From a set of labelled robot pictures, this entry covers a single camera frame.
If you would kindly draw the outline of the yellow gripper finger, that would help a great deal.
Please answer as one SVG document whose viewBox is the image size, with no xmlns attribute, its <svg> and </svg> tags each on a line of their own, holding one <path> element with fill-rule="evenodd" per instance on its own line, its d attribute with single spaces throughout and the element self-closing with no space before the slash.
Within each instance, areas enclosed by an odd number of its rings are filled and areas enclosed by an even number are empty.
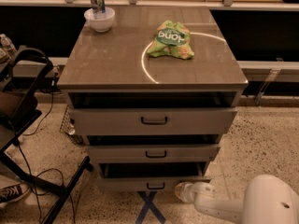
<svg viewBox="0 0 299 224">
<path fill-rule="evenodd" d="M 175 190 L 174 190 L 175 195 L 176 195 L 180 200 L 181 200 L 181 188 L 182 188 L 182 182 L 177 183 L 177 184 L 175 185 Z"/>
</svg>

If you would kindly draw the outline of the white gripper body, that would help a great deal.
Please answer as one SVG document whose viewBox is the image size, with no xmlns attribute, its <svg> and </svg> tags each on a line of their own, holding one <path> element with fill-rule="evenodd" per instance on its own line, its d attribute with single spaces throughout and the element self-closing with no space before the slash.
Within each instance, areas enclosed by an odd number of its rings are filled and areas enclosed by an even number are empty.
<svg viewBox="0 0 299 224">
<path fill-rule="evenodd" d="M 200 203 L 215 198 L 215 189 L 207 182 L 181 182 L 178 197 L 185 203 Z"/>
</svg>

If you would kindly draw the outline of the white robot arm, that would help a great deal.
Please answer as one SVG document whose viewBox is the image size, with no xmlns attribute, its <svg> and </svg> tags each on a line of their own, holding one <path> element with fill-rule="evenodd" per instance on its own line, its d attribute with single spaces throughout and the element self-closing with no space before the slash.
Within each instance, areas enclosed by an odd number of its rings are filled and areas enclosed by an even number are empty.
<svg viewBox="0 0 299 224">
<path fill-rule="evenodd" d="M 175 194 L 197 212 L 234 224 L 299 224 L 298 194 L 273 175 L 252 178 L 242 200 L 218 200 L 206 182 L 180 182 Z"/>
</svg>

